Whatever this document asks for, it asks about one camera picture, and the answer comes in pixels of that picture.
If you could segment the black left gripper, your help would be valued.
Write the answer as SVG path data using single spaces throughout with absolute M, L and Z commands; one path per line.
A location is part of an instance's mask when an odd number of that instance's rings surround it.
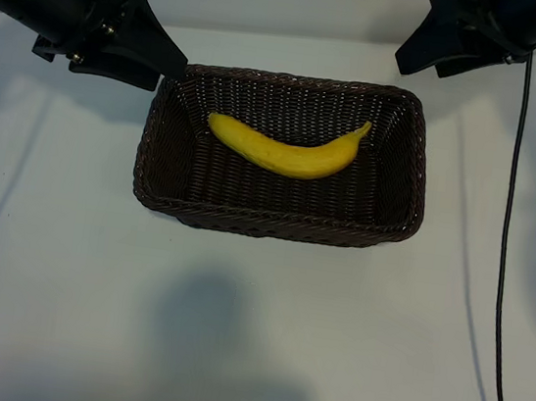
M 37 32 L 32 53 L 47 62 L 64 55 L 74 74 L 153 91 L 159 74 L 182 77 L 187 57 L 148 0 L 25 0 L 24 24 Z

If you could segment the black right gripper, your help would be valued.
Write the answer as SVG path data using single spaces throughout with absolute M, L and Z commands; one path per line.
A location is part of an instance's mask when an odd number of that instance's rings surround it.
M 432 66 L 438 77 L 504 64 L 536 48 L 536 0 L 431 0 L 396 51 L 401 75 Z

